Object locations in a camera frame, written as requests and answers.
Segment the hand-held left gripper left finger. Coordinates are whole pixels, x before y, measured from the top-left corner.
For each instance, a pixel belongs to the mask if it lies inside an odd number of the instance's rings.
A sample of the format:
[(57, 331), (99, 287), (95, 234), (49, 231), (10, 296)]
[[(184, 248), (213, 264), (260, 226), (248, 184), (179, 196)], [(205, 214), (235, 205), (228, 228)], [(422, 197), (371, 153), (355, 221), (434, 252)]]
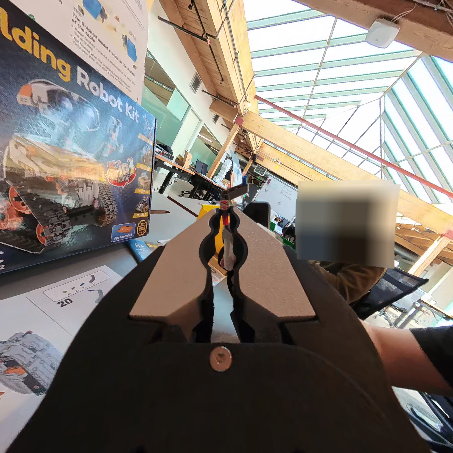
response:
[(130, 313), (132, 320), (177, 326), (186, 339), (209, 343), (214, 304), (209, 260), (216, 252), (217, 210), (196, 220), (150, 258), (156, 264)]

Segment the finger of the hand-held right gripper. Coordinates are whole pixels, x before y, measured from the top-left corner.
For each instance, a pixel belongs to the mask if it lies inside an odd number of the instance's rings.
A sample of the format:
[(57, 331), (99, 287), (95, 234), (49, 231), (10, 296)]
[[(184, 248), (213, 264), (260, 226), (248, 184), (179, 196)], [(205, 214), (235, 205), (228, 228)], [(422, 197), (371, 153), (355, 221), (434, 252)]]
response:
[(236, 264), (236, 256), (233, 250), (233, 234), (228, 226), (223, 227), (222, 239), (223, 248), (220, 253), (220, 266), (226, 271), (232, 271)]

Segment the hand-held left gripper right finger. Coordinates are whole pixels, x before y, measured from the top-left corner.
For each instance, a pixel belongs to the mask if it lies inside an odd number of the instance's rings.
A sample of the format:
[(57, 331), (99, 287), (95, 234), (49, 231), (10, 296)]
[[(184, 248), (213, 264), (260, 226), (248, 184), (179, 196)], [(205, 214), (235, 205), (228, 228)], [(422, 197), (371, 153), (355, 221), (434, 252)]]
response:
[(286, 325), (315, 321), (316, 313), (284, 246), (236, 207), (229, 228), (236, 256), (230, 316), (240, 342), (292, 342)]

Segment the grey bent toy beam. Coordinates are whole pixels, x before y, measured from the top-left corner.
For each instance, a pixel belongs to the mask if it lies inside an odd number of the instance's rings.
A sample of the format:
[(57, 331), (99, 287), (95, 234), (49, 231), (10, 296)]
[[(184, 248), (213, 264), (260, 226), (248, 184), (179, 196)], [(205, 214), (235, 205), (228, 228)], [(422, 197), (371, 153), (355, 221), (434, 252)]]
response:
[(220, 195), (219, 209), (222, 217), (222, 224), (228, 226), (230, 223), (230, 207), (231, 202), (248, 193), (248, 177), (242, 177), (241, 184), (229, 189), (223, 190)]

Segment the person's right forearm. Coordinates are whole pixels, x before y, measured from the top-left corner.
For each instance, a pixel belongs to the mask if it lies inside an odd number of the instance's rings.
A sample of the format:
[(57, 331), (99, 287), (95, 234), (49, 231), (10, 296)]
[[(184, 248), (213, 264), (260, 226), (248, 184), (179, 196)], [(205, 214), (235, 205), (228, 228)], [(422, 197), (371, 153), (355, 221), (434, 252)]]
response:
[(452, 326), (413, 330), (362, 322), (392, 386), (452, 397)]

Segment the grey desk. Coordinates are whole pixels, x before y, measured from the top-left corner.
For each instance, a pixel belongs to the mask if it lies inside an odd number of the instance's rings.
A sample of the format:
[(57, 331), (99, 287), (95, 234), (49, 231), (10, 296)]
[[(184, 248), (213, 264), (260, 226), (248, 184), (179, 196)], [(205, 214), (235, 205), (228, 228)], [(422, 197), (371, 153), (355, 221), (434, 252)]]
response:
[[(152, 195), (151, 209), (169, 213), (150, 215), (149, 234), (144, 237), (144, 241), (172, 239), (194, 223), (197, 217), (158, 193)], [(1, 275), (1, 301), (12, 297), (6, 303), (1, 302), (1, 340), (8, 339), (14, 333), (31, 330), (64, 352), (69, 346), (70, 337), (75, 336), (95, 303), (90, 299), (89, 303), (82, 304), (82, 311), (76, 307), (74, 314), (71, 307), (75, 303), (61, 308), (57, 302), (44, 295), (44, 290), (97, 268), (110, 277), (106, 289), (112, 289), (136, 266), (127, 245), (120, 243)], [(233, 301), (226, 278), (213, 291), (215, 314), (212, 341), (238, 343), (230, 319)]]

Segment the whiteboard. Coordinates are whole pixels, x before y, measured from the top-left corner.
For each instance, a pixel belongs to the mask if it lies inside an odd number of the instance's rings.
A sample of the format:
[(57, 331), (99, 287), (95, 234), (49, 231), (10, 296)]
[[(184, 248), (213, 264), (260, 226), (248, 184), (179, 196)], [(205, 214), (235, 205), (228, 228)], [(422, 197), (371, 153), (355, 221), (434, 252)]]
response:
[(290, 219), (296, 213), (297, 187), (286, 184), (273, 175), (268, 176), (254, 201), (267, 202), (272, 211)]

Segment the blue cover booklet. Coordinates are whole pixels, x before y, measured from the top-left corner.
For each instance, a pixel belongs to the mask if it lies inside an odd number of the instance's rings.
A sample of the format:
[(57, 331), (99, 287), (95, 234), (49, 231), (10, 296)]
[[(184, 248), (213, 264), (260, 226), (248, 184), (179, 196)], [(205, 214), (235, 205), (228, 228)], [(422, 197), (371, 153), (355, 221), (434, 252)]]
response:
[(150, 242), (140, 239), (131, 239), (126, 242), (126, 245), (129, 251), (132, 253), (135, 261), (137, 263), (141, 263), (147, 257), (149, 257), (149, 255), (151, 255), (157, 248), (163, 247), (166, 244), (162, 243), (161, 241)]

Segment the yellow plastic bin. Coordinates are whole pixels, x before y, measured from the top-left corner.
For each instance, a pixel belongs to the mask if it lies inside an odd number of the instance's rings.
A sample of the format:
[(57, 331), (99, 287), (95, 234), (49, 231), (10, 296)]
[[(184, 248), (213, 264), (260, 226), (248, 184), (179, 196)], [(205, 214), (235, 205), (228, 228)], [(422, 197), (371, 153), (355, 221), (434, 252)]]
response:
[[(197, 220), (204, 217), (208, 212), (220, 208), (220, 205), (212, 205), (212, 204), (202, 204), (200, 211), (197, 215)], [(219, 233), (215, 237), (215, 245), (216, 245), (216, 253), (217, 255), (221, 252), (221, 250), (224, 247), (223, 243), (223, 220), (220, 220), (220, 226), (219, 226)]]

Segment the wooden background table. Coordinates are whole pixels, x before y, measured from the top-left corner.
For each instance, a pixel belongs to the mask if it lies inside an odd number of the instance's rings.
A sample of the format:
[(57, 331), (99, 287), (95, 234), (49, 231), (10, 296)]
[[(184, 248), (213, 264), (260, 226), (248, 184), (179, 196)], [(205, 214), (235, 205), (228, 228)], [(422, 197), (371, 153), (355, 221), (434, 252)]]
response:
[[(195, 170), (191, 170), (189, 168), (180, 166), (177, 163), (170, 161), (169, 159), (160, 154), (155, 155), (154, 169), (157, 168), (162, 168), (168, 172), (158, 191), (160, 194), (164, 193), (173, 175), (179, 176), (188, 175), (192, 178), (193, 189), (189, 192), (189, 198), (192, 199), (207, 201), (210, 199), (212, 190), (214, 189), (219, 191), (226, 190), (226, 187), (223, 184), (215, 183), (212, 179), (208, 178), (206, 175), (203, 175)], [(201, 195), (200, 191), (201, 186), (203, 184), (207, 185), (207, 192), (205, 195)]]

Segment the black mesh chair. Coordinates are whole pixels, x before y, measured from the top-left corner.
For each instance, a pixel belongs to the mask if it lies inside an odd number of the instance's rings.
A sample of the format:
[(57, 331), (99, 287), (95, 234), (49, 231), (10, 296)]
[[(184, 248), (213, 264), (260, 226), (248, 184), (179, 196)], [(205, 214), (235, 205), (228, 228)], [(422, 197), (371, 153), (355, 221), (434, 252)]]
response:
[(351, 304), (361, 320), (383, 312), (387, 307), (412, 294), (429, 279), (412, 275), (402, 269), (387, 269), (379, 282), (358, 301)]

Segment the open white instruction manual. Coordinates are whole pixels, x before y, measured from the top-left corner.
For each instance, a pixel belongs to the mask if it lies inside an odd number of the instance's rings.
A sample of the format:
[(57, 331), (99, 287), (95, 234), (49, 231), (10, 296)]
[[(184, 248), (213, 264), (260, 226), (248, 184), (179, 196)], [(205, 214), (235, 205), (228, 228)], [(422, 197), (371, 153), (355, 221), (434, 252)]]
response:
[(103, 265), (1, 300), (1, 423), (14, 431), (31, 417), (76, 333), (121, 279)]

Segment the blue toy robot box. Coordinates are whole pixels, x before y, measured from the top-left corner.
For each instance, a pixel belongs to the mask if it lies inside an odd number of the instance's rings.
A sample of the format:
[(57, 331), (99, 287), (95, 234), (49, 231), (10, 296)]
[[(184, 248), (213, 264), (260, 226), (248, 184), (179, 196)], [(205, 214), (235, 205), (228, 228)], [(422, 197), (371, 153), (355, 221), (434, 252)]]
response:
[(144, 236), (156, 118), (0, 2), (1, 273)]

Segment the white ceiling access point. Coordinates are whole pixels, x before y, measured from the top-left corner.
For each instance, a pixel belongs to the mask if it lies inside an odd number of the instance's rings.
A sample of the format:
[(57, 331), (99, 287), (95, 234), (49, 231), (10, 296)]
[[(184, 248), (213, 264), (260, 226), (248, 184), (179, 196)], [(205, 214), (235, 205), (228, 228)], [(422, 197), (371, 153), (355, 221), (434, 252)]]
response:
[(376, 48), (387, 48), (397, 37), (400, 25), (384, 18), (376, 19), (365, 36), (365, 42)]

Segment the white printed sheet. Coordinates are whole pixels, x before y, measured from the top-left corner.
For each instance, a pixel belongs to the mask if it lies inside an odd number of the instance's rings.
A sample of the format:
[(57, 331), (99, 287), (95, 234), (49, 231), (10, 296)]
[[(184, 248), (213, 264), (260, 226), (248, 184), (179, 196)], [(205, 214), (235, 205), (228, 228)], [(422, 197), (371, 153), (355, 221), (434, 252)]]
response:
[(149, 8), (144, 0), (15, 0), (24, 13), (141, 103)]

